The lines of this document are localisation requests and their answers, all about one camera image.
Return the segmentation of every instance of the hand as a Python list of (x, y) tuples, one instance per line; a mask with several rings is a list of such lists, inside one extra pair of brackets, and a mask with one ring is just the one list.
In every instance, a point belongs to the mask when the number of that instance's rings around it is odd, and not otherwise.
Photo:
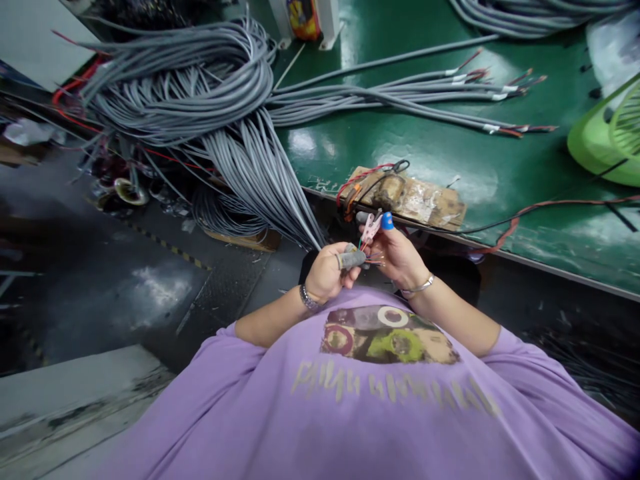
[(390, 212), (385, 212), (382, 218), (382, 228), (378, 231), (371, 245), (365, 247), (367, 255), (381, 252), (384, 257), (382, 273), (393, 280), (400, 289), (414, 289), (423, 285), (429, 279), (429, 270), (422, 261), (411, 240), (393, 226)]
[(342, 287), (352, 288), (360, 275), (360, 267), (354, 267), (346, 275), (341, 275), (342, 270), (338, 268), (338, 260), (335, 256), (344, 253), (347, 245), (347, 242), (327, 245), (320, 250), (311, 266), (305, 286), (310, 298), (320, 305), (335, 298)]

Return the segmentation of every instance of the yellow and black warning tape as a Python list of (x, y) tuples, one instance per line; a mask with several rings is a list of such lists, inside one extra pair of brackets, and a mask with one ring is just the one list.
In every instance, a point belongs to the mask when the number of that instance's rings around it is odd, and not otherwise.
[(166, 248), (170, 252), (175, 253), (176, 255), (179, 255), (184, 260), (188, 261), (189, 263), (194, 264), (196, 267), (201, 268), (202, 270), (206, 270), (206, 271), (212, 271), (213, 270), (210, 266), (205, 265), (204, 263), (202, 263), (197, 258), (190, 256), (190, 254), (180, 250), (178, 247), (174, 247), (169, 242), (164, 241), (161, 238), (158, 238), (156, 235), (152, 234), (150, 231), (144, 230), (144, 228), (140, 227), (139, 225), (136, 225), (134, 222), (132, 222), (130, 220), (122, 220), (122, 223), (124, 223), (126, 226), (128, 226), (132, 230), (134, 230), (134, 231), (136, 231), (138, 233), (142, 233), (142, 235), (144, 235), (146, 238), (153, 240), (158, 245), (163, 246), (164, 248)]
[(45, 357), (45, 353), (43, 352), (42, 347), (40, 347), (40, 344), (37, 342), (31, 331), (23, 326), (20, 326), (19, 330), (22, 334), (22, 338), (24, 338), (24, 340), (29, 344), (31, 350), (33, 350), (33, 354), (40, 361), (40, 364), (42, 364), (43, 367), (46, 367), (49, 362)]

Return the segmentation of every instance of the silver bracelet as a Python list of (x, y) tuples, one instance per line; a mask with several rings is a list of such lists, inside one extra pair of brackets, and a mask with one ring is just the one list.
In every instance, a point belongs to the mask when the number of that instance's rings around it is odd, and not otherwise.
[(427, 288), (429, 288), (431, 286), (431, 284), (433, 284), (433, 280), (434, 279), (435, 279), (435, 276), (433, 274), (431, 274), (429, 276), (429, 279), (423, 285), (420, 285), (418, 288), (414, 288), (412, 290), (400, 289), (400, 293), (402, 293), (402, 295), (410, 295), (412, 293), (417, 293), (419, 291), (426, 290)]
[(308, 308), (311, 312), (317, 312), (322, 309), (322, 305), (318, 302), (314, 301), (307, 292), (307, 287), (303, 283), (300, 285), (300, 298), (302, 298), (302, 302), (305, 304), (305, 307)]

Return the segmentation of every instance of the pink clip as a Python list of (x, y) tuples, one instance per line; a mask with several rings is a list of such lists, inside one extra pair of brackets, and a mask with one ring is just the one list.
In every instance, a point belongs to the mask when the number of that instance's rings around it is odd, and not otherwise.
[(365, 223), (365, 229), (362, 230), (362, 244), (370, 243), (373, 241), (373, 238), (378, 230), (380, 230), (380, 222), (382, 220), (382, 216), (378, 215), (377, 218), (373, 216), (372, 213), (367, 217), (367, 221)]

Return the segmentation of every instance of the plastic bag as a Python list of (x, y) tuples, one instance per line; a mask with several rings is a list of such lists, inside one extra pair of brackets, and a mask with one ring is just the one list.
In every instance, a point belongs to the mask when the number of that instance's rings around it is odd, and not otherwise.
[[(618, 14), (587, 26), (593, 73), (608, 97), (640, 71), (640, 10)], [(624, 95), (609, 103), (616, 109)]]
[(7, 140), (23, 147), (49, 140), (64, 145), (66, 138), (65, 132), (56, 129), (53, 125), (29, 119), (20, 119), (18, 122), (10, 124), (3, 135)]

